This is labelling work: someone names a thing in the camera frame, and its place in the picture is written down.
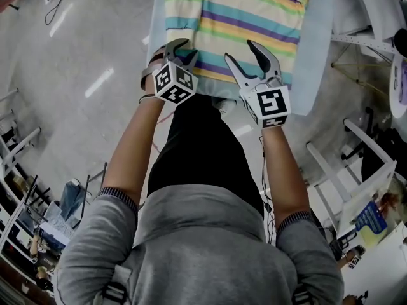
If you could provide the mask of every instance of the striped cloth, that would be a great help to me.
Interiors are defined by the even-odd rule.
[[[291,84],[297,45],[308,0],[165,0],[167,42],[184,37],[199,51],[198,76],[234,83],[224,54],[249,74],[261,75],[248,39],[267,47]],[[186,55],[190,50],[180,50]]]

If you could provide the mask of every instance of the gray floor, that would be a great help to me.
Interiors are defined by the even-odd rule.
[[[21,165],[29,174],[38,174],[59,199],[65,182],[72,177],[83,182],[109,161],[137,107],[139,74],[147,50],[142,40],[148,35],[153,0],[63,0],[53,23],[46,26],[44,16],[57,1],[45,6],[44,0],[20,0],[20,11],[9,8],[0,15],[0,95],[15,87],[20,90],[11,102],[1,104],[0,111],[14,110],[21,135],[41,127],[36,147]],[[369,90],[330,68],[342,47],[331,45],[312,112],[306,117],[291,116],[284,127],[294,155],[311,181],[318,180],[321,172],[305,143],[312,140],[334,166],[341,166],[340,150],[351,140],[342,120],[351,117],[361,122],[365,106],[373,103]],[[344,61],[354,62],[353,50]],[[106,80],[87,98],[85,92],[102,74]],[[166,105],[151,161],[165,143],[172,111]],[[225,121],[238,135],[242,127],[254,126],[243,107]],[[7,121],[0,125],[3,131],[7,129]],[[263,157],[259,136],[260,131],[253,128],[238,138],[260,187]]]

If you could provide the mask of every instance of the blue stripe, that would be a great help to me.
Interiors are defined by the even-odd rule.
[[[198,29],[199,19],[184,17],[167,17],[165,19],[166,29]]]
[[[177,54],[180,57],[185,57],[190,52],[191,52],[191,50],[184,50],[184,49],[177,50]],[[222,55],[217,55],[217,54],[214,54],[211,52],[199,51],[198,61],[205,62],[206,64],[212,64],[212,65],[215,65],[216,67],[222,67],[225,69],[229,69],[229,67]],[[258,65],[253,65],[253,64],[243,62],[243,61],[238,61],[238,62],[247,74],[257,75],[259,77],[264,75],[263,71],[260,69],[260,67]],[[291,73],[283,72],[282,79],[285,84],[291,84],[291,82],[292,82]]]
[[[209,11],[211,13],[215,13],[221,16],[227,16],[234,19],[239,19],[243,22],[247,22],[249,24],[253,24],[256,26],[260,26],[262,28],[268,29],[269,31],[276,32],[281,35],[285,35],[287,37],[292,38],[300,38],[300,30],[293,29],[291,27],[287,27],[281,25],[279,23],[273,22],[270,19],[253,15],[252,13],[248,13],[246,11],[242,11],[236,8],[231,8],[227,6],[223,6],[222,4],[212,3],[208,0],[203,0],[202,9],[204,11]]]

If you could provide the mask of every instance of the black wire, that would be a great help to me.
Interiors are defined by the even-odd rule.
[[[62,2],[62,0],[59,0],[58,4],[57,4],[54,8],[52,8],[52,9],[45,15],[45,17],[44,17],[45,25],[50,25],[50,24],[52,23],[52,21],[53,21],[55,15],[57,14],[57,11],[58,11],[58,8],[59,8],[61,2]],[[49,22],[46,22],[46,18],[48,17],[48,15],[49,15],[51,12],[53,12],[53,15],[52,15],[52,17],[51,17],[51,20],[50,20]]]
[[[275,224],[274,224],[274,209],[272,206],[270,206],[270,201],[273,201],[266,192],[267,189],[267,184],[266,184],[266,179],[265,179],[265,165],[266,165],[266,157],[265,157],[265,150],[264,150],[264,145],[262,141],[262,137],[259,137],[260,144],[263,148],[263,166],[261,169],[261,187],[263,188],[263,193],[266,197],[266,201],[264,202],[265,209],[267,211],[267,244],[271,244],[275,232]]]

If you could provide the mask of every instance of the black shorts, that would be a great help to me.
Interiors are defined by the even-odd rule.
[[[242,145],[212,106],[210,96],[194,95],[177,107],[167,143],[149,175],[148,195],[185,184],[223,187],[264,216]]]

